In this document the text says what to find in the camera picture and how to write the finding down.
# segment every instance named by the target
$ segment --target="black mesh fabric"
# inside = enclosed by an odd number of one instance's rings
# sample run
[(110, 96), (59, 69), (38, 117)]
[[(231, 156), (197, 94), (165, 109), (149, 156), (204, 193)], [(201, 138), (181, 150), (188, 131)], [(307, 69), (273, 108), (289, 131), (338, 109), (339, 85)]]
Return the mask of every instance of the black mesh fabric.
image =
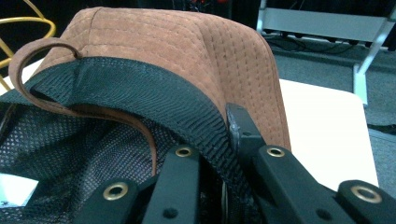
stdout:
[[(53, 66), (26, 86), (65, 106), (99, 105), (139, 116), (154, 135), (160, 169), (171, 146), (198, 148), (235, 195), (243, 219), (257, 216), (221, 114), (185, 79), (152, 64), (98, 57)], [(11, 103), (17, 105), (0, 136), (0, 172), (40, 181), (26, 207), (0, 209), (0, 222), (70, 222), (108, 179), (142, 183), (149, 178), (149, 147), (137, 130), (51, 114), (29, 105), (16, 91), (0, 102), (0, 119)]]

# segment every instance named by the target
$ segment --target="white label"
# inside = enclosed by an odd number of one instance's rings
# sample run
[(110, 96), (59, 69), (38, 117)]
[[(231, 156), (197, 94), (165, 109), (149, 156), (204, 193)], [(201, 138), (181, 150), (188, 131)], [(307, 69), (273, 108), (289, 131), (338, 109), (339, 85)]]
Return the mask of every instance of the white label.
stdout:
[(33, 179), (0, 174), (0, 208), (25, 206), (37, 184)]

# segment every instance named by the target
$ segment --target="tag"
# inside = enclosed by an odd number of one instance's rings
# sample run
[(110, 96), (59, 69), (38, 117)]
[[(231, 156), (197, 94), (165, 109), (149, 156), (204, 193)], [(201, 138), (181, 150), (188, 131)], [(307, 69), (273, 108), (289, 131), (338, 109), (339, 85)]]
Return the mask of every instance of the tag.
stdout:
[(25, 206), (37, 184), (37, 180), (0, 174), (0, 208)]

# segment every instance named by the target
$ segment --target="table surface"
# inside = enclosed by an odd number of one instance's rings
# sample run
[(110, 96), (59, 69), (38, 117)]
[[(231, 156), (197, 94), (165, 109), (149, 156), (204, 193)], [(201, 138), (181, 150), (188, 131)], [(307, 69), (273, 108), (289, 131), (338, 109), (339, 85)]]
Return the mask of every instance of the table surface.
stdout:
[[(26, 81), (41, 61), (23, 70)], [(349, 179), (378, 186), (363, 106), (345, 91), (280, 80), (294, 156), (322, 185)], [(0, 86), (0, 95), (6, 90)]]

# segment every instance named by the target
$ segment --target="white metal frame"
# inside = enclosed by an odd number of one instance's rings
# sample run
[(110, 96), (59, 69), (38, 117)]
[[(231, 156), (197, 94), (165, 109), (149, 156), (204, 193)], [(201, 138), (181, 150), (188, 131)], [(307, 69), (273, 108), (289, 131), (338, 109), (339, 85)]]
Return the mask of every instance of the white metal frame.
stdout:
[(270, 29), (373, 42), (366, 58), (353, 66), (353, 91), (364, 105), (368, 105), (366, 72), (395, 24), (395, 8), (388, 18), (384, 18), (270, 8), (262, 0), (256, 30), (259, 33)]

